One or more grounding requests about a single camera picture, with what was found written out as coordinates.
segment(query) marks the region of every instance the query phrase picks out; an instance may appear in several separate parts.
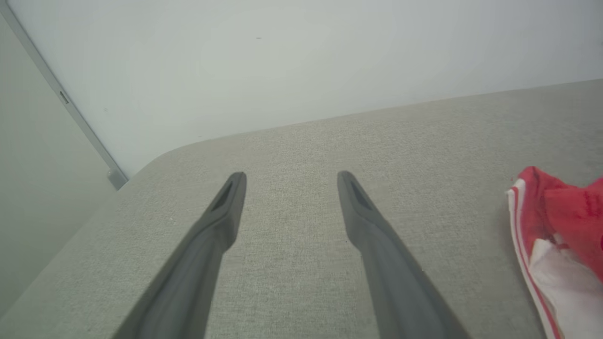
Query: gray metal frame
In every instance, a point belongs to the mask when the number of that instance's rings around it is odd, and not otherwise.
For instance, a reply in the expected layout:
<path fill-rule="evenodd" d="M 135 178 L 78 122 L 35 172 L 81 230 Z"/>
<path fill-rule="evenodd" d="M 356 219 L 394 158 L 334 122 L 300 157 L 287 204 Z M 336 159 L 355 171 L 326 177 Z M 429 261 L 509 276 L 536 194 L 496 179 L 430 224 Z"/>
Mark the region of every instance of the gray metal frame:
<path fill-rule="evenodd" d="M 67 112 L 71 115 L 71 117 L 75 120 L 75 123 L 80 127 L 81 131 L 84 132 L 84 135 L 88 138 L 94 149 L 98 152 L 101 158 L 105 161 L 107 166 L 109 167 L 109 171 L 107 172 L 107 178 L 111 181 L 111 184 L 115 187 L 115 189 L 120 189 L 127 181 L 128 178 L 121 171 L 118 164 L 113 160 L 111 154 L 107 152 L 101 141 L 98 139 L 94 131 L 90 128 L 86 120 L 82 117 L 80 111 L 75 106 L 74 102 L 69 98 L 67 92 L 63 89 L 61 84 L 58 82 L 58 79 L 54 76 L 44 58 L 38 52 L 36 46 L 31 41 L 30 37 L 27 35 L 23 26 L 14 15 L 13 10 L 8 5 L 8 0 L 0 0 L 0 13 L 4 19 L 8 22 L 8 25 L 13 30 L 15 35 L 17 35 L 17 39 L 21 42 L 21 45 L 25 48 L 27 54 L 31 57 L 34 64 L 36 64 L 46 82 L 50 85 L 50 88 L 57 95 L 58 99 L 61 101 Z"/>

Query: white cloth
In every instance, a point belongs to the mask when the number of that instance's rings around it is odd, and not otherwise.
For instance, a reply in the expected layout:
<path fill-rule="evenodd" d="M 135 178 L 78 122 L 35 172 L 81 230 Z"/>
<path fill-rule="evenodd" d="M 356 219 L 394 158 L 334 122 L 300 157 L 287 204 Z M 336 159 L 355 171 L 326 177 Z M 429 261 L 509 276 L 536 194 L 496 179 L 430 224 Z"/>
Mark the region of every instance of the white cloth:
<path fill-rule="evenodd" d="M 537 239 L 528 269 L 565 338 L 603 338 L 603 284 L 571 249 Z"/>

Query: red and white cloth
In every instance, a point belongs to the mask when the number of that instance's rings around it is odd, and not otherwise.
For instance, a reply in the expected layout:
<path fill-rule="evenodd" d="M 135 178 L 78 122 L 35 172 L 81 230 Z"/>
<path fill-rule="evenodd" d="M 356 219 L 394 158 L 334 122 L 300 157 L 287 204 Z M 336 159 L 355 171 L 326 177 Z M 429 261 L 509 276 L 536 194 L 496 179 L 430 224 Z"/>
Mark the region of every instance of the red and white cloth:
<path fill-rule="evenodd" d="M 515 252 L 546 336 L 603 338 L 603 178 L 577 188 L 531 166 L 507 194 Z"/>

